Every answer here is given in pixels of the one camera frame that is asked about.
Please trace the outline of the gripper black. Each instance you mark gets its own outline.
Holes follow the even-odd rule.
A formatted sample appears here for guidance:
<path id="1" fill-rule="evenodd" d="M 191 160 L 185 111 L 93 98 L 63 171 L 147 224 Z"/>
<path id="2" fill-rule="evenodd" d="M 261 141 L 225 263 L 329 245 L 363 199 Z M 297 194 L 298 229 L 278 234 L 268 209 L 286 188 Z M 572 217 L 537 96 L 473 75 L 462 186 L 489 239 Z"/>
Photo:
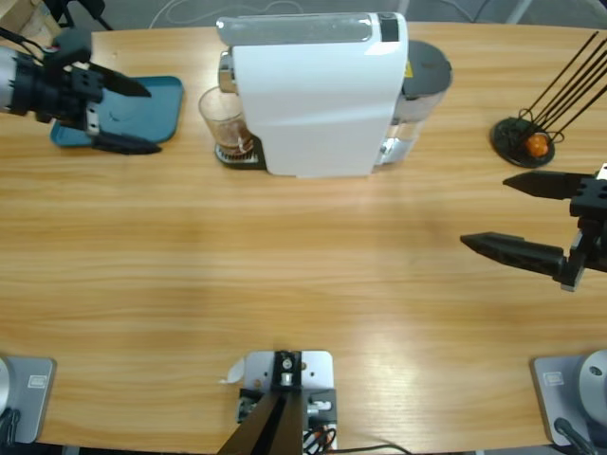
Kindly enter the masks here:
<path id="1" fill-rule="evenodd" d="M 566 258 L 563 249 L 528 242 L 497 232 L 467 234 L 461 242 L 499 264 L 550 276 L 563 290 L 576 290 L 586 269 L 606 272 L 606 164 L 595 175 L 530 171 L 513 175 L 503 184 L 534 197 L 570 199 L 570 215 L 579 232 Z"/>
<path id="2" fill-rule="evenodd" d="M 49 71 L 34 62 L 31 56 L 17 52 L 11 58 L 15 73 L 11 77 L 11 112 L 24 116 L 33 113 L 37 121 L 52 119 L 61 125 L 89 132 L 90 106 L 102 101 L 103 86 L 127 97 L 150 98 L 149 90 L 135 79 L 109 68 L 89 64 L 88 69 Z M 147 139 L 100 132 L 91 137 L 91 147 L 120 155 L 152 155 L 161 147 Z"/>

